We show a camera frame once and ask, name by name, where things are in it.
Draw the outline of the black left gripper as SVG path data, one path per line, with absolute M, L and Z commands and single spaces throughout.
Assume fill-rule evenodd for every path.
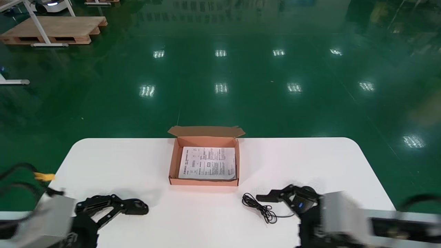
M 93 216 L 100 211 L 111 208 L 112 210 L 98 222 Z M 148 205 L 140 199 L 122 200 L 117 195 L 92 196 L 76 204 L 71 230 L 64 239 L 65 248 L 96 248 L 98 245 L 98 230 L 104 227 L 118 214 L 146 215 Z

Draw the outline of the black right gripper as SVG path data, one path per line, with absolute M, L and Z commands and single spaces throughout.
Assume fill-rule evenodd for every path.
M 273 189 L 267 195 L 256 195 L 260 202 L 293 204 L 297 186 L 288 185 L 283 189 Z M 321 206 L 318 204 L 299 215 L 298 248 L 332 248 L 329 237 L 324 233 L 321 221 Z

